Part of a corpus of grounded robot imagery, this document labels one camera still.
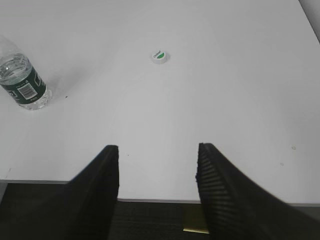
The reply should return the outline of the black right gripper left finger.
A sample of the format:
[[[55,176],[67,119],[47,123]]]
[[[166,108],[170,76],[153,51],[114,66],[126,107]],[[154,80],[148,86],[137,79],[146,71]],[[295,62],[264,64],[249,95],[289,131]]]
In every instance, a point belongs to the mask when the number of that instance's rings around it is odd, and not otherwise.
[[[2,240],[106,240],[119,192],[119,148],[107,145],[66,184],[10,183]]]

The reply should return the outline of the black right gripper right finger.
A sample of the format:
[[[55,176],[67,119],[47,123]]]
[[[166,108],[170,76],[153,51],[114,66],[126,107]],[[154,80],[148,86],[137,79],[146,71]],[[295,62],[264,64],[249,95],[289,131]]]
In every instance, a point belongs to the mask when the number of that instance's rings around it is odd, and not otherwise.
[[[198,145],[196,183],[212,240],[318,240],[320,222],[273,196],[213,144]]]

